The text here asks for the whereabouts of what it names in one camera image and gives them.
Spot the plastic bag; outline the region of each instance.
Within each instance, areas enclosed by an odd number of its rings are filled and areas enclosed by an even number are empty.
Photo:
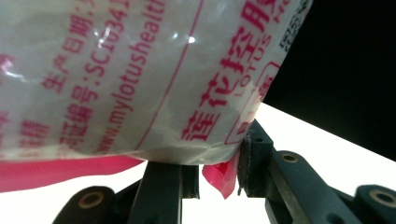
[[[309,0],[0,3],[0,160],[235,153]]]

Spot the black background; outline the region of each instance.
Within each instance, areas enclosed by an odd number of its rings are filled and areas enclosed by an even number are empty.
[[[396,161],[393,2],[314,1],[264,102]]]

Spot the qr code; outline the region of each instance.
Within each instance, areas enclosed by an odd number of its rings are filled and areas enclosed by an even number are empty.
[[[285,34],[283,34],[279,46],[286,52],[289,52],[291,43],[293,42],[294,38],[297,36],[298,31],[300,30],[300,27],[303,24],[304,12],[308,8],[308,5],[309,5],[309,0],[302,0],[300,2],[299,7],[297,8],[296,12],[291,18],[288,29],[286,30]]]

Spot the screw hole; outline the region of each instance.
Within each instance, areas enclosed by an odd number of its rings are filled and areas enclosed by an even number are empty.
[[[326,220],[332,224],[344,224],[345,223],[341,217],[337,216],[334,213],[330,213],[329,215],[327,215]]]
[[[103,201],[105,195],[101,191],[94,191],[84,194],[78,201],[78,206],[82,209],[92,208]]]
[[[390,193],[387,193],[380,189],[372,189],[369,192],[372,199],[376,202],[381,203],[387,207],[396,208],[396,196]]]
[[[298,161],[297,157],[290,155],[290,154],[283,154],[282,159],[286,162],[297,162]]]

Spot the white surface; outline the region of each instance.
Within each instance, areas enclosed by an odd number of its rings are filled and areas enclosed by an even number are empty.
[[[277,150],[304,156],[332,187],[354,194],[359,185],[377,184],[396,189],[396,162],[358,147],[335,135],[263,105],[257,120]],[[115,191],[139,179],[145,165],[109,176],[72,179],[40,189],[0,194],[0,223],[51,223],[68,199],[89,186],[110,186]],[[201,178],[201,200],[183,201],[183,223],[269,223],[263,199],[237,197],[226,201]]]

